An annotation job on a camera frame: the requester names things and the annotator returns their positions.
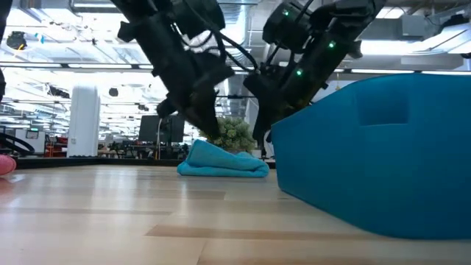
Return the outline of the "white cabinet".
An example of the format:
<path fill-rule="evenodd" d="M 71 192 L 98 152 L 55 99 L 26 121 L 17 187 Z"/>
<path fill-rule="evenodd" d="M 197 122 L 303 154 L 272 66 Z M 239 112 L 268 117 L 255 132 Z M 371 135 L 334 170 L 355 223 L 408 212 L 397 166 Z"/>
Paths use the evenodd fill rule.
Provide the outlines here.
<path fill-rule="evenodd" d="M 15 137 L 32 146 L 35 149 L 35 154 L 43 154 L 45 152 L 45 132 L 38 130 L 15 129 Z"/>

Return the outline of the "light blue microfiber towel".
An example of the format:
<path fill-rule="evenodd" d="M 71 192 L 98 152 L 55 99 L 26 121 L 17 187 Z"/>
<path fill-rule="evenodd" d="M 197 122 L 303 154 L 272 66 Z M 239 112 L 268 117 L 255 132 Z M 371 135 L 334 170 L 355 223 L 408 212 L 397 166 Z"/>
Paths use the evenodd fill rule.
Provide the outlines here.
<path fill-rule="evenodd" d="M 269 165 L 247 152 L 231 153 L 208 143 L 195 140 L 187 158 L 177 166 L 182 176 L 264 178 Z"/>

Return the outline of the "white rounded pillar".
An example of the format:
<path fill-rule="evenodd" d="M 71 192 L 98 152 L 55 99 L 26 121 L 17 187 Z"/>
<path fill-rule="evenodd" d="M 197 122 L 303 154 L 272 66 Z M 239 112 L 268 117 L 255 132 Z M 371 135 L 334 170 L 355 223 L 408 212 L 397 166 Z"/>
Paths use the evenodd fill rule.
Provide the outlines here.
<path fill-rule="evenodd" d="M 101 99 L 98 87 L 77 83 L 72 90 L 68 130 L 68 157 L 94 157 L 98 153 Z"/>

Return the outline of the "black computer monitor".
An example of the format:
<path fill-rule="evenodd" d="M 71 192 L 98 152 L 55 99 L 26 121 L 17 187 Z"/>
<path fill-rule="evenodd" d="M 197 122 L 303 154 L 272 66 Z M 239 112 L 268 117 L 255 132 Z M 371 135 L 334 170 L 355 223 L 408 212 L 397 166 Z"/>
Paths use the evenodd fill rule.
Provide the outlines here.
<path fill-rule="evenodd" d="M 139 141 L 181 143 L 183 142 L 185 120 L 181 116 L 171 115 L 161 119 L 159 116 L 142 116 L 139 129 Z"/>

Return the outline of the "pink microfiber towel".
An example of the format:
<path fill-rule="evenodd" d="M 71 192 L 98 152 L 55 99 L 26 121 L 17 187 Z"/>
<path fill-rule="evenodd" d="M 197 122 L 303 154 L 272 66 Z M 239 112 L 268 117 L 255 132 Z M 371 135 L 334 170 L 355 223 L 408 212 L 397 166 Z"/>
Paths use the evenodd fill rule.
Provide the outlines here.
<path fill-rule="evenodd" d="M 0 176 L 9 174 L 16 169 L 16 159 L 9 155 L 0 155 Z"/>

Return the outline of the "black dome ceiling device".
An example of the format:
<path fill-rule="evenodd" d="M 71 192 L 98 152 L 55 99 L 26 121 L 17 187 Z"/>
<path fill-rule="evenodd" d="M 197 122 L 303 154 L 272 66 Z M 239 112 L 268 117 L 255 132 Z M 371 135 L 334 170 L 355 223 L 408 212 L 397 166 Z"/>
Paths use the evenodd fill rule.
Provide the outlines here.
<path fill-rule="evenodd" d="M 15 50 L 24 50 L 27 47 L 25 32 L 12 31 L 7 37 L 7 46 Z"/>

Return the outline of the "artificial green potted plant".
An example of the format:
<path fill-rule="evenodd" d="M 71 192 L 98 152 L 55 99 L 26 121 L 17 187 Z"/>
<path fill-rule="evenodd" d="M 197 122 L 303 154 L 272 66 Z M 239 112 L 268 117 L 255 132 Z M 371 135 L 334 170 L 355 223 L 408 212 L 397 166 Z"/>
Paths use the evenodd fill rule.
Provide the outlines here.
<path fill-rule="evenodd" d="M 209 136 L 203 131 L 199 135 L 206 138 L 208 143 L 218 146 L 228 152 L 251 152 L 256 147 L 256 141 L 249 130 L 249 124 L 237 117 L 218 117 L 219 137 Z"/>

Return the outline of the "teal plastic bin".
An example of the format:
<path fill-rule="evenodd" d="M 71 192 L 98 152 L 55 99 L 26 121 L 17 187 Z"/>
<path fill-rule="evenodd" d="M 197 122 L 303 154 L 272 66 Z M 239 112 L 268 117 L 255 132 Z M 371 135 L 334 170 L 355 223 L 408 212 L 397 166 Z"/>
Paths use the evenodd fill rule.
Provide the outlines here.
<path fill-rule="evenodd" d="M 272 127 L 280 189 L 403 239 L 471 239 L 471 76 L 353 82 Z"/>

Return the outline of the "black metal table frame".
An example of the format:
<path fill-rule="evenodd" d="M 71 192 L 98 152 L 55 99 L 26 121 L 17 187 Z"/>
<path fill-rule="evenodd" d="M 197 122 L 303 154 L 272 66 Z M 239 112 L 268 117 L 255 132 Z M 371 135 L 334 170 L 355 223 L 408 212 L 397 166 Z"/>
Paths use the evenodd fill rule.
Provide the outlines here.
<path fill-rule="evenodd" d="M 17 169 L 43 169 L 43 168 L 58 168 L 68 166 L 167 166 L 177 167 L 183 160 L 149 160 L 149 159 L 124 159 L 124 158 L 98 158 L 98 157 L 77 157 L 77 158 L 16 158 Z M 247 159 L 240 163 L 215 163 L 217 167 L 227 167 L 234 169 L 252 169 L 255 165 L 265 164 L 270 169 L 275 169 L 275 162 L 264 162 L 259 160 L 257 163 L 255 159 Z"/>

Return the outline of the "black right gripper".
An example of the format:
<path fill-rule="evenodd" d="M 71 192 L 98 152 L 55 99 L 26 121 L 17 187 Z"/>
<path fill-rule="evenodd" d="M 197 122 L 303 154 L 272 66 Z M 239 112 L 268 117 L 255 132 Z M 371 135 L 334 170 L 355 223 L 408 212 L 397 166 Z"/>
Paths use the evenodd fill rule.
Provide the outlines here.
<path fill-rule="evenodd" d="M 258 99 L 258 114 L 252 137 L 261 147 L 263 159 L 273 158 L 273 117 L 286 117 L 303 109 L 328 77 L 349 54 L 361 57 L 359 35 L 362 16 L 272 16 L 269 41 L 301 58 L 283 70 L 273 70 L 269 95 Z"/>

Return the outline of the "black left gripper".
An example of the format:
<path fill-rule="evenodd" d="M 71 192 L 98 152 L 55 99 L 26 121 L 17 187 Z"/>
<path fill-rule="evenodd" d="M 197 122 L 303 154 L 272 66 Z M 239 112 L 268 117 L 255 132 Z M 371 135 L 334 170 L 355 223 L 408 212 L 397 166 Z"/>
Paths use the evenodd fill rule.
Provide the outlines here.
<path fill-rule="evenodd" d="M 172 13 L 126 13 L 118 37 L 136 40 L 152 64 L 152 75 L 159 77 L 168 93 L 157 106 L 159 116 L 179 112 L 210 138 L 220 136 L 215 101 L 218 91 L 194 85 L 198 78 L 191 53 L 186 51 L 180 34 L 173 29 L 177 21 Z"/>

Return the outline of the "red tool cart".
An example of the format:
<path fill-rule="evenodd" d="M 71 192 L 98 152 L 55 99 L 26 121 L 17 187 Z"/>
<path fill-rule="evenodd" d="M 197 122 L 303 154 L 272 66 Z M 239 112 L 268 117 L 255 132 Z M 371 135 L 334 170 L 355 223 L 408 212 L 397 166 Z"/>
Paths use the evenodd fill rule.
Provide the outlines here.
<path fill-rule="evenodd" d="M 60 136 L 46 136 L 45 158 L 65 158 L 67 156 L 68 139 Z"/>

